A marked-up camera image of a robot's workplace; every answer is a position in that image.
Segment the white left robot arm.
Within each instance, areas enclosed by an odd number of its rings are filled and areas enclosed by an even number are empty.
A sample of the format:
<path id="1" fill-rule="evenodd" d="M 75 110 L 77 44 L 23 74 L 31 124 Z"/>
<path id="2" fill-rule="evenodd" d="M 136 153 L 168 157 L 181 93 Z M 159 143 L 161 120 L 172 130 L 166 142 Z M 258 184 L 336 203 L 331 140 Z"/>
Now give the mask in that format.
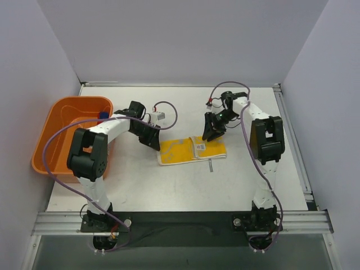
<path id="1" fill-rule="evenodd" d="M 112 203 L 104 184 L 109 144 L 122 133 L 130 132 L 138 137 L 141 144 L 160 150 L 158 121 L 163 120 L 165 114 L 150 112 L 148 122 L 144 123 L 144 113 L 143 104 L 132 101 L 127 109 L 114 112 L 111 120 L 99 122 L 88 129 L 77 128 L 73 134 L 67 167 L 77 177 L 88 197 L 88 221 L 102 232 L 110 230 L 114 224 Z"/>

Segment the red blue patterned towel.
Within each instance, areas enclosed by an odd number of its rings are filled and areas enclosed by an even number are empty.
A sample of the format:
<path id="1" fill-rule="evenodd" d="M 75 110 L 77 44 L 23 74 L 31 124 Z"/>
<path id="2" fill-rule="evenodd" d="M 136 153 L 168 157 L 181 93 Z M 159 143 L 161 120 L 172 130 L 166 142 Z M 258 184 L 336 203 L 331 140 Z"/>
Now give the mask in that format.
<path id="1" fill-rule="evenodd" d="M 102 111 L 98 113 L 98 119 L 107 119 L 107 118 L 109 118 L 108 112 Z"/>

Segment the grey yellow towel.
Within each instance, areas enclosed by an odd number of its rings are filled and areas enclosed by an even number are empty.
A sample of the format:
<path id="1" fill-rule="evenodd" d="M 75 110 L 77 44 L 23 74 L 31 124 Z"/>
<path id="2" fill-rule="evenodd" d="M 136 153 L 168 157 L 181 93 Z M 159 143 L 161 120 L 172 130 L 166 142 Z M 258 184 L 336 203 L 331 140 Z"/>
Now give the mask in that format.
<path id="1" fill-rule="evenodd" d="M 160 151 L 157 153 L 159 165 L 179 165 L 226 157 L 226 146 L 221 138 L 208 142 L 200 136 L 160 142 Z"/>

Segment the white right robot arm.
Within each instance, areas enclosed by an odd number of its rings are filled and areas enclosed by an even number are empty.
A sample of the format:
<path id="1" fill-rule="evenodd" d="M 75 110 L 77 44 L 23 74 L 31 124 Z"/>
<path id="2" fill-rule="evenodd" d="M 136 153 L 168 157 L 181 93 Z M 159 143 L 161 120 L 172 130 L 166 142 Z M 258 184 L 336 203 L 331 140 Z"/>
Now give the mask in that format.
<path id="1" fill-rule="evenodd" d="M 250 101 L 248 93 L 226 91 L 221 94 L 221 108 L 205 113 L 202 140 L 210 142 L 223 136 L 226 125 L 236 118 L 240 125 L 250 158 L 259 173 L 250 217 L 243 223 L 255 230 L 277 225 L 281 204 L 274 194 L 276 173 L 285 152 L 284 126 L 281 117 L 271 116 Z"/>

